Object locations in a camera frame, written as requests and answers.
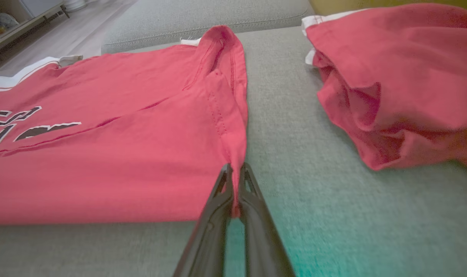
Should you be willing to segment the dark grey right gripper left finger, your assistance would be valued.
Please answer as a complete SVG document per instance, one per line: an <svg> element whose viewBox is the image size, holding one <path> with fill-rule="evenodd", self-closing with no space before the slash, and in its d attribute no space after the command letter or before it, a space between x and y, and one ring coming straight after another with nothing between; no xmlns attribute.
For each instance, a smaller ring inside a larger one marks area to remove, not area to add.
<svg viewBox="0 0 467 277"><path fill-rule="evenodd" d="M223 277L233 198L232 168L226 164L220 170L173 277Z"/></svg>

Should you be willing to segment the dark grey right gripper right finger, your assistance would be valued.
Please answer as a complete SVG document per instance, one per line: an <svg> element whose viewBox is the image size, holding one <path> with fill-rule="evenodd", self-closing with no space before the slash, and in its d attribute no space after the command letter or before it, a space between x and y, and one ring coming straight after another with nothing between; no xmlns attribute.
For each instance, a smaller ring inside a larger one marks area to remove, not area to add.
<svg viewBox="0 0 467 277"><path fill-rule="evenodd" d="M248 163L242 165L239 174L239 210L245 229L246 277L295 277L290 258Z"/></svg>

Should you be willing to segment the red basketball jersey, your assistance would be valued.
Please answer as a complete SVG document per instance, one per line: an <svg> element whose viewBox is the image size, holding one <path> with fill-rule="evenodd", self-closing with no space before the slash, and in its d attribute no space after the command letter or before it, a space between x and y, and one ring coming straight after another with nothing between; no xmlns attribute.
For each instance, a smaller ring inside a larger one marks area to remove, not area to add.
<svg viewBox="0 0 467 277"><path fill-rule="evenodd" d="M247 148L244 48L198 42L0 77L0 225L195 220Z"/></svg>

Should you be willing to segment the grey fabric sofa ottoman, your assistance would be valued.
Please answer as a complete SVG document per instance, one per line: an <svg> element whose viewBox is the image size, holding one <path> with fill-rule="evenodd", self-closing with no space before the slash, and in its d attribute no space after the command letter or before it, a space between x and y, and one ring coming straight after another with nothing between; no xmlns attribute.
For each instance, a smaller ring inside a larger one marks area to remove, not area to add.
<svg viewBox="0 0 467 277"><path fill-rule="evenodd" d="M247 162L299 277L467 277L467 168L375 172L334 126L300 27L239 33ZM193 222L0 226L0 277L171 277Z"/></svg>

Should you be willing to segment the red shorts with white trim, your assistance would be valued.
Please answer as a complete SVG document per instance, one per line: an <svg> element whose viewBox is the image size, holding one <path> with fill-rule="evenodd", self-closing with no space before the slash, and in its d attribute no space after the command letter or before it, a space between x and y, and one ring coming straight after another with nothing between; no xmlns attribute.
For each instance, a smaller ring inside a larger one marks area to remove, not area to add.
<svg viewBox="0 0 467 277"><path fill-rule="evenodd" d="M372 170L467 166L467 10L437 3L302 19L318 99Z"/></svg>

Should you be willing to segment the long grey sofa seat cushion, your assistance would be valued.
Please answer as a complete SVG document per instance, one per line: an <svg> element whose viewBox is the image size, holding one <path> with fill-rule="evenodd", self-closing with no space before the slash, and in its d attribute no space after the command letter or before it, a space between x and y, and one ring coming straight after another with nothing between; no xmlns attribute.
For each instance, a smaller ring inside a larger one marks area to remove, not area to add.
<svg viewBox="0 0 467 277"><path fill-rule="evenodd" d="M309 0L137 0L113 22L102 54L196 39L226 25L235 33L299 26Z"/></svg>

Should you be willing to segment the white and mint tv cabinet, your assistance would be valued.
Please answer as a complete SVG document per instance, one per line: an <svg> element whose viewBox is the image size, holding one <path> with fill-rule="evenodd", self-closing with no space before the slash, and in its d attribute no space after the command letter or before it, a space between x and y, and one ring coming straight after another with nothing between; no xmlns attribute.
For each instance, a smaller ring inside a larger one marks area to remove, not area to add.
<svg viewBox="0 0 467 277"><path fill-rule="evenodd" d="M0 49L52 17L70 17L63 0L0 0L0 12L11 15L19 23L17 27L0 35Z"/></svg>

